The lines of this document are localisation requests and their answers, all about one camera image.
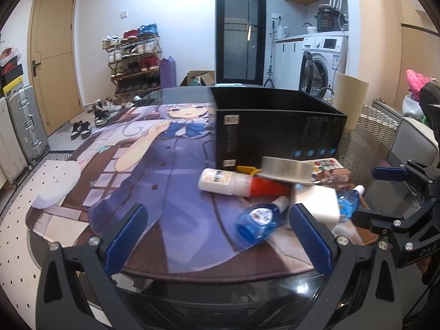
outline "anime mousepad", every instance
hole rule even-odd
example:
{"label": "anime mousepad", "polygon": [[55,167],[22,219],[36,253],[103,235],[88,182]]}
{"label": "anime mousepad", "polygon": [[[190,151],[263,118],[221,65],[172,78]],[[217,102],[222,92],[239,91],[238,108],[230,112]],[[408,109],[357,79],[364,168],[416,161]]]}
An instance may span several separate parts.
{"label": "anime mousepad", "polygon": [[[29,209],[28,228],[49,242],[71,246],[63,239],[76,239],[74,243],[84,244],[141,203],[149,221],[125,265],[127,273],[222,283],[312,270],[293,231],[285,227],[254,247],[235,232],[234,221],[243,210],[273,198],[199,190],[201,172],[215,167],[209,114],[208,104],[122,111],[63,165],[65,172],[57,180],[65,187],[59,186],[56,195],[51,192],[45,208]],[[366,241],[370,235],[361,237]]]}

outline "red sneaker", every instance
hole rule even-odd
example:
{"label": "red sneaker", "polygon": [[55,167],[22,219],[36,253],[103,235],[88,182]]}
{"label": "red sneaker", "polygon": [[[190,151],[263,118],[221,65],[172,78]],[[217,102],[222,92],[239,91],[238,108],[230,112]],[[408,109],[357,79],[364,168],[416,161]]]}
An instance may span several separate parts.
{"label": "red sneaker", "polygon": [[124,32],[124,37],[121,38],[121,42],[127,42],[129,39],[138,38],[139,30],[131,30]]}
{"label": "red sneaker", "polygon": [[149,59],[143,58],[140,60],[140,71],[147,72],[150,69]]}
{"label": "red sneaker", "polygon": [[147,57],[151,71],[157,71],[159,69],[159,60],[156,56]]}

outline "purple bag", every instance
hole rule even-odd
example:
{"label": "purple bag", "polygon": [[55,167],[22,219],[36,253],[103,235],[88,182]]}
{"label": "purple bag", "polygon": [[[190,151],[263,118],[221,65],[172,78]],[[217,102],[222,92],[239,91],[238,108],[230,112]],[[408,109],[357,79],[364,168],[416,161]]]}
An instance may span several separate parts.
{"label": "purple bag", "polygon": [[177,77],[175,72],[175,60],[172,57],[163,58],[160,63],[162,89],[177,87]]}

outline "blue glue bottle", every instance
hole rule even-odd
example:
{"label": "blue glue bottle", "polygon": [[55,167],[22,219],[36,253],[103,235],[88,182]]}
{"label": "blue glue bottle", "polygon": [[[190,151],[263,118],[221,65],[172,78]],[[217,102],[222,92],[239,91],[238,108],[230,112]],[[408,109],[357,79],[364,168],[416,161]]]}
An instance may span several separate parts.
{"label": "blue glue bottle", "polygon": [[340,222],[348,221],[353,213],[358,210],[360,206],[360,197],[364,194],[364,192],[365,187],[359,185],[350,191],[337,194],[337,201],[340,208]]}
{"label": "blue glue bottle", "polygon": [[286,196],[278,197],[271,204],[259,204],[247,208],[235,221],[235,229],[249,243],[265,240],[275,229],[285,223],[281,214],[289,207]]}

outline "small bottle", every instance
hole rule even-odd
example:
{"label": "small bottle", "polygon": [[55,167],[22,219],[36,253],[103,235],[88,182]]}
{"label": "small bottle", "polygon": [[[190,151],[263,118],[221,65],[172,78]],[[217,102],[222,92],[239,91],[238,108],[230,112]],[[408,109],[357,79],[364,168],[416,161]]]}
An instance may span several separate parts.
{"label": "small bottle", "polygon": [[235,220],[235,229],[250,244],[265,240],[285,220],[280,215],[289,207],[286,196],[278,197],[271,204],[259,204],[246,209]]}
{"label": "small bottle", "polygon": [[341,192],[337,195],[337,201],[340,208],[340,222],[348,221],[353,213],[358,210],[360,197],[364,192],[365,187],[359,185],[350,191]]}
{"label": "small bottle", "polygon": [[352,184],[351,172],[345,168],[320,172],[316,180],[317,185],[335,189],[336,192],[350,189]]}
{"label": "small bottle", "polygon": [[200,175],[199,189],[242,197],[281,196],[290,195],[292,185],[238,172],[206,168]]}

